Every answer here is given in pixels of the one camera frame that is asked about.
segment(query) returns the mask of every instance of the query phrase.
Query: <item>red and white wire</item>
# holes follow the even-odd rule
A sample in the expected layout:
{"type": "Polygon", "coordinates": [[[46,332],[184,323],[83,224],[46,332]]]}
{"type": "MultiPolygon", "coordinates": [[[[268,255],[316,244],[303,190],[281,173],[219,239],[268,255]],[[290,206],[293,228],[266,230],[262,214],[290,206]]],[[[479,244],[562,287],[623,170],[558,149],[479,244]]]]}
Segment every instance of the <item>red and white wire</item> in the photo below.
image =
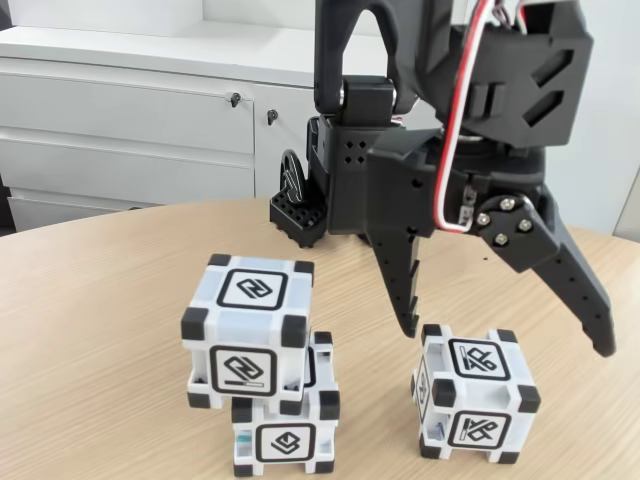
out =
{"type": "Polygon", "coordinates": [[[569,2],[569,1],[577,1],[577,0],[520,0],[518,2],[518,6],[516,7],[516,22],[518,23],[518,27],[520,27],[520,31],[523,35],[527,35],[527,22],[524,18],[524,9],[530,5],[540,5],[542,3],[560,3],[560,2],[569,2]]]}
{"type": "Polygon", "coordinates": [[[453,92],[451,113],[449,114],[449,121],[445,130],[442,157],[440,158],[440,167],[436,179],[433,216],[437,227],[447,232],[465,233],[470,230],[473,224],[473,218],[467,222],[467,225],[447,222],[444,216],[444,206],[447,185],[449,183],[449,177],[451,176],[451,166],[453,165],[453,157],[460,136],[460,127],[462,126],[467,94],[469,93],[471,74],[473,73],[473,67],[478,56],[478,49],[480,48],[480,40],[482,39],[484,27],[489,19],[489,15],[491,15],[494,5],[495,0],[478,0],[474,9],[464,41],[464,50],[462,52],[462,59],[460,60],[460,67],[453,92]]]}

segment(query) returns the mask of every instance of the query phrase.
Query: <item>white wall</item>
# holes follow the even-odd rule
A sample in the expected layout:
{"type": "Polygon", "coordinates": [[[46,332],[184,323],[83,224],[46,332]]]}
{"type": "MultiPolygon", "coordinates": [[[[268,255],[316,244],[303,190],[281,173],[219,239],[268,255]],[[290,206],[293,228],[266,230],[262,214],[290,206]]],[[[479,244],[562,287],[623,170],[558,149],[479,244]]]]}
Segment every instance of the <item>white wall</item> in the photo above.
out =
{"type": "Polygon", "coordinates": [[[631,195],[620,217],[615,234],[618,237],[640,242],[640,172],[631,189],[631,195]]]}
{"type": "Polygon", "coordinates": [[[640,2],[581,3],[595,46],[571,143],[550,149],[547,178],[565,221],[612,233],[640,167],[640,2]]]}
{"type": "MultiPolygon", "coordinates": [[[[455,0],[454,18],[462,19],[467,0],[455,0]]],[[[205,18],[223,22],[269,25],[313,30],[315,0],[204,0],[205,18]]],[[[363,15],[356,27],[358,35],[378,35],[371,14],[363,15]]]]}

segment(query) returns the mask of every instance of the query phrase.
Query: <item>wooden table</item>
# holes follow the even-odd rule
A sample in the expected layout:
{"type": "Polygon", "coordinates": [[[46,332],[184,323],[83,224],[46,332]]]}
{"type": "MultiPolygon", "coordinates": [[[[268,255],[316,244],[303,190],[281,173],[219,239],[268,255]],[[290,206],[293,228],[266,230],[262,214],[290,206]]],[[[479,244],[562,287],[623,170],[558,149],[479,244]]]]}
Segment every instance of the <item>wooden table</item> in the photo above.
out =
{"type": "MultiPolygon", "coordinates": [[[[421,245],[421,321],[515,330],[542,407],[515,466],[418,454],[419,340],[400,332],[355,237],[300,250],[260,200],[108,215],[0,239],[0,478],[232,477],[229,407],[187,406],[179,322],[213,252],[316,262],[311,323],[330,330],[342,394],[330,478],[631,479],[640,471],[640,245],[575,230],[608,288],[619,351],[600,358],[547,287],[479,239],[421,245]]],[[[267,477],[302,478],[298,465],[267,477]]]]}

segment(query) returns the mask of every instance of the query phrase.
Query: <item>robotic arm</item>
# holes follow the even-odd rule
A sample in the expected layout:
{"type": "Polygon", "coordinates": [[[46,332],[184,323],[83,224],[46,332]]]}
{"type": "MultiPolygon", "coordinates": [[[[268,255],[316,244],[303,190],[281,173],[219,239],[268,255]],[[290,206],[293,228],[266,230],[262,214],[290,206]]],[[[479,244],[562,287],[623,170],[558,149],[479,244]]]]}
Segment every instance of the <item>robotic arm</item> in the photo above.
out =
{"type": "Polygon", "coordinates": [[[577,2],[524,0],[515,28],[501,0],[479,0],[468,29],[452,0],[316,0],[315,104],[307,179],[292,151],[271,221],[300,246],[325,231],[365,234],[402,331],[416,334],[419,238],[442,229],[481,237],[516,272],[532,268],[615,352],[606,291],[544,183],[545,147],[569,141],[593,41],[577,2]],[[386,77],[344,76],[360,13],[378,20],[386,77]],[[394,114],[417,98],[445,129],[406,131],[394,114]]]}

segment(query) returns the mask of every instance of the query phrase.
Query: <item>bolt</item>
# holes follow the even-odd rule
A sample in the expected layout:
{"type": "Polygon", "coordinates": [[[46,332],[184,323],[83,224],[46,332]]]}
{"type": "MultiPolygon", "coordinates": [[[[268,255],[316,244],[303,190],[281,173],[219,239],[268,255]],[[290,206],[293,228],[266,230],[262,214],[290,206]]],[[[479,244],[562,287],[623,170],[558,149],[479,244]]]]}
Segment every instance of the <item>bolt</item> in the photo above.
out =
{"type": "Polygon", "coordinates": [[[516,201],[513,198],[505,198],[500,202],[500,208],[505,212],[513,210],[513,207],[516,206],[516,201]]]}
{"type": "Polygon", "coordinates": [[[527,220],[526,218],[524,220],[521,220],[520,223],[518,224],[518,230],[520,230],[521,232],[528,232],[533,228],[533,223],[531,223],[531,220],[527,220]]]}
{"type": "Polygon", "coordinates": [[[493,241],[496,245],[504,247],[509,241],[509,237],[507,237],[504,233],[499,233],[498,235],[496,235],[496,238],[494,238],[493,241]]]}
{"type": "Polygon", "coordinates": [[[480,215],[478,215],[477,222],[478,222],[478,225],[482,225],[484,227],[491,223],[491,217],[486,213],[481,213],[480,215]]]}

